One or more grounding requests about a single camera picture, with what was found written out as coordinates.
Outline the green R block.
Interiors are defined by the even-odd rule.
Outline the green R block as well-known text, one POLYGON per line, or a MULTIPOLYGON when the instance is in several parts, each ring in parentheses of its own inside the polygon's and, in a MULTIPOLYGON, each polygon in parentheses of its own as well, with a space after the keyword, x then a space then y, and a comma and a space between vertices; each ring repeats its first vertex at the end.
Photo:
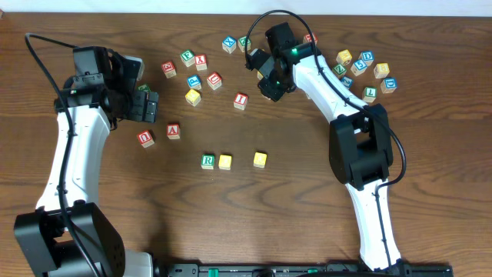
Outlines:
POLYGON ((203 154, 201 157, 201 167, 203 169, 214 169, 214 164, 215 164, 215 157, 214 155, 211 154, 203 154))

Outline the yellow K side block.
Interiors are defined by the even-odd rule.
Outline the yellow K side block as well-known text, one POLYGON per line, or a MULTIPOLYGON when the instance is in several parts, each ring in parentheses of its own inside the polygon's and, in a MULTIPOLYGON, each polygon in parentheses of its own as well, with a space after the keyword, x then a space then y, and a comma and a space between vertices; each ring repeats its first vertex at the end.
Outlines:
POLYGON ((268 155, 263 152, 255 152, 254 154, 254 167, 264 168, 266 165, 268 155))

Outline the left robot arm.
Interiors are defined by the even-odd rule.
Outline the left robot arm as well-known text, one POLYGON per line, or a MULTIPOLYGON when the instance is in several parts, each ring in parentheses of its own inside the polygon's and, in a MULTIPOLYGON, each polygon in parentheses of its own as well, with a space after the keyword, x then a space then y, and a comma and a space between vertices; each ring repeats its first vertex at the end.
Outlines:
POLYGON ((56 88, 58 142, 48 183, 15 238, 36 276, 160 276, 153 255, 125 248, 98 207, 105 141, 119 119, 154 122, 158 95, 135 87, 140 58, 104 47, 73 49, 75 75, 56 88))

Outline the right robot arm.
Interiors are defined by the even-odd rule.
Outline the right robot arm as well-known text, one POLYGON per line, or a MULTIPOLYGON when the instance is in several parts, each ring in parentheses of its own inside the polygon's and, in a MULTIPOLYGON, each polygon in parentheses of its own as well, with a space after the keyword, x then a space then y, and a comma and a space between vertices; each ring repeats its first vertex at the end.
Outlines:
POLYGON ((387 204, 393 163, 387 112, 353 95, 311 42, 300 43, 288 23, 265 32, 269 51, 246 55, 246 67, 262 78, 263 96, 278 101, 299 88, 329 124, 329 161, 336 179, 351 196, 361 238, 360 257, 373 272, 387 271, 400 259, 387 204))

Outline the yellow O block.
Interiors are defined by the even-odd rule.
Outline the yellow O block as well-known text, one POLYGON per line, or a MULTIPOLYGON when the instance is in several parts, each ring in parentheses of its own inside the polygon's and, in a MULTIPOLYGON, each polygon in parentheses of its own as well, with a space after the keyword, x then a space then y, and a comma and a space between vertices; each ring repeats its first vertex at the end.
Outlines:
POLYGON ((232 163, 232 156, 231 155, 220 155, 219 161, 218 161, 219 169, 230 170, 231 169, 231 163, 232 163))

